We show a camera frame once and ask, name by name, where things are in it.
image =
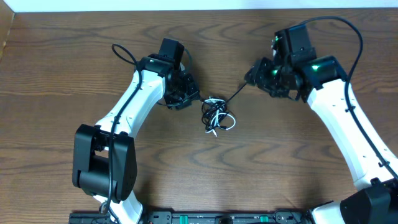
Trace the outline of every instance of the green led light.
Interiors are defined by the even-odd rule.
[[[319,68],[318,65],[312,65],[312,69],[313,69],[314,71],[318,70],[318,68]]]

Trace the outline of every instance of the white cable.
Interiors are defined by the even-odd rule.
[[[217,101],[222,101],[223,103],[225,103],[225,100],[216,99],[216,98],[210,98],[208,100],[205,100],[204,103],[209,104],[211,106],[212,104],[216,103]],[[229,116],[234,121],[232,126],[225,128],[226,131],[228,131],[229,129],[232,129],[235,126],[235,124],[236,124],[235,118],[232,115],[230,115],[229,113],[223,112],[223,110],[225,110],[225,105],[215,111],[215,114],[213,115],[213,118],[210,121],[210,124],[213,127],[213,129],[205,131],[206,134],[213,133],[217,137],[217,132],[216,132],[215,128],[221,127],[220,126],[220,116]]]

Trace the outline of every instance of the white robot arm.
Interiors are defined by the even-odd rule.
[[[314,89],[311,92],[308,104],[329,129],[348,164],[355,187],[358,190],[362,190],[372,187],[371,180],[375,178],[385,182],[392,179],[393,176],[384,166],[379,165],[381,163],[379,158],[377,158],[369,143],[365,140],[350,113],[347,113],[344,86],[345,82],[341,79],[325,83],[321,90]],[[351,86],[349,86],[349,100],[355,106],[355,113],[372,142],[378,149],[381,149],[382,157],[390,162],[389,165],[393,170],[398,170],[398,159],[372,127],[372,124],[356,101]],[[332,202],[314,208],[312,217],[315,223],[319,224],[345,223],[340,210],[340,202]]]
[[[305,24],[319,19],[342,21],[358,34],[359,54],[348,75],[333,56],[317,58]],[[359,30],[339,17],[318,17],[276,32],[272,48],[273,60],[258,60],[245,80],[272,97],[308,103],[336,141],[358,189],[346,200],[311,209],[312,223],[396,223],[398,159],[372,127],[349,84],[363,49]]]
[[[177,41],[164,39],[158,54],[144,57],[138,64],[133,59],[137,69],[141,69],[141,77],[136,70],[115,107],[95,126],[82,124],[75,134],[73,184],[103,205],[108,202],[109,211],[122,223],[138,223],[143,210],[132,191],[137,175],[134,139],[149,111],[163,97],[166,106],[176,110],[189,106],[200,97],[193,77],[180,63],[183,51],[183,45]],[[95,154],[102,150],[112,153],[112,188],[110,183],[107,184],[111,177],[107,169],[109,159]]]

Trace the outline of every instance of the wooden table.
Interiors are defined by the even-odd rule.
[[[309,17],[349,19],[364,36],[353,88],[386,144],[398,153],[398,9],[312,9],[17,14],[0,64],[0,222],[66,223],[99,203],[72,185],[73,138],[119,100],[137,58],[164,37],[193,56],[203,97],[231,96],[254,61],[271,57],[274,32]],[[318,56],[348,71],[358,40],[335,21],[308,25]],[[236,128],[205,134],[200,102],[155,106],[136,139],[142,203],[175,210],[308,208],[355,192],[348,167],[318,116],[302,102],[247,86],[231,101]]]

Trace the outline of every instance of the wire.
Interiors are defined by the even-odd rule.
[[[120,56],[117,51],[115,50],[115,47],[119,47],[120,49],[122,49],[123,51],[125,51],[125,53],[128,54],[128,56],[131,57],[133,62],[128,61],[127,59],[125,59],[124,57]],[[116,125],[119,123],[119,119],[120,116],[122,115],[124,109],[126,109],[127,105],[130,103],[130,101],[132,100],[132,98],[136,95],[136,93],[138,92],[138,90],[141,88],[142,85],[142,73],[141,73],[141,69],[139,68],[139,64],[136,60],[136,58],[133,56],[132,53],[130,53],[130,51],[128,51],[128,49],[126,49],[125,47],[123,47],[120,44],[112,44],[112,51],[122,60],[124,60],[127,63],[130,63],[132,65],[136,66],[136,70],[138,71],[138,77],[139,77],[139,81],[137,84],[136,89],[133,91],[133,93],[131,93],[131,95],[129,96],[129,98],[126,100],[126,102],[123,104],[123,106],[120,108],[119,112],[117,113],[117,115],[114,117],[113,119],[113,124],[111,127],[111,132],[109,134],[109,151],[108,151],[108,160],[109,160],[109,190],[108,190],[108,199],[106,201],[105,204],[101,204],[101,206],[99,207],[99,212],[102,213],[103,215],[107,214],[109,211],[109,207],[111,206],[111,201],[112,201],[112,188],[113,188],[113,137],[114,137],[114,130],[116,128]]]
[[[216,128],[223,130],[230,130],[235,127],[236,120],[235,118],[227,112],[226,105],[229,101],[231,101],[242,89],[246,86],[246,83],[242,85],[235,94],[233,94],[228,100],[222,100],[217,98],[209,98],[207,100],[202,101],[201,111],[203,113],[201,117],[202,123],[205,125],[205,133],[213,133],[216,137],[217,132]],[[221,122],[226,118],[230,117],[234,123],[230,127],[222,126]]]
[[[351,113],[351,116],[353,117],[354,122],[356,123],[358,129],[361,131],[362,135],[364,136],[364,138],[366,139],[366,141],[369,143],[370,147],[372,148],[372,150],[374,151],[374,153],[376,154],[377,158],[379,158],[379,160],[381,161],[381,164],[379,164],[381,167],[386,167],[386,169],[390,172],[390,174],[393,176],[393,178],[395,178],[395,180],[398,181],[398,175],[392,170],[392,168],[389,165],[389,162],[386,161],[383,156],[381,155],[381,153],[379,152],[379,150],[377,149],[377,147],[374,145],[374,143],[372,142],[371,138],[368,136],[368,134],[366,133],[366,131],[364,130],[364,128],[362,127],[361,122],[359,121],[358,117],[356,116],[354,109],[355,107],[351,104],[350,100],[349,100],[349,94],[348,94],[348,90],[349,90],[349,83],[351,81],[351,78],[353,76],[354,70],[356,65],[358,64],[359,58],[361,58],[361,54],[362,54],[362,50],[363,50],[363,38],[362,35],[360,33],[360,31],[352,24],[350,23],[350,21],[347,21],[344,18],[341,17],[337,17],[337,16],[321,16],[321,17],[315,17],[312,19],[308,19],[306,21],[303,21],[300,23],[300,25],[302,24],[306,24],[308,22],[312,22],[312,21],[317,21],[317,20],[324,20],[324,19],[332,19],[332,20],[337,20],[337,21],[341,21],[344,22],[345,24],[347,24],[348,26],[350,26],[356,33],[356,35],[358,36],[359,39],[359,52],[358,52],[358,56],[356,57],[353,66],[351,67],[351,70],[349,71],[349,74],[347,76],[346,79],[346,83],[345,83],[345,87],[344,87],[344,95],[346,98],[346,104],[347,104],[347,111],[349,111]]]

